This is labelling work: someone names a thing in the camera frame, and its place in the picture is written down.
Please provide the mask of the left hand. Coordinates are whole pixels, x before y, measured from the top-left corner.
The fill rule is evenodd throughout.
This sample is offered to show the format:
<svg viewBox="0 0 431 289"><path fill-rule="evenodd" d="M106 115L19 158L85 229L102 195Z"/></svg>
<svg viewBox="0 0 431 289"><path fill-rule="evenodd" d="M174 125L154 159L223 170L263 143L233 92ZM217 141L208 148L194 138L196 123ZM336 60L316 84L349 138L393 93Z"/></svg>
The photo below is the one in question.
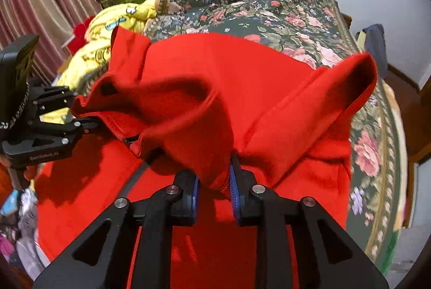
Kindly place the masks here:
<svg viewBox="0 0 431 289"><path fill-rule="evenodd" d="M1 155L1 185L9 183L15 190L26 189L30 181L37 175L38 165L13 167L5 155Z"/></svg>

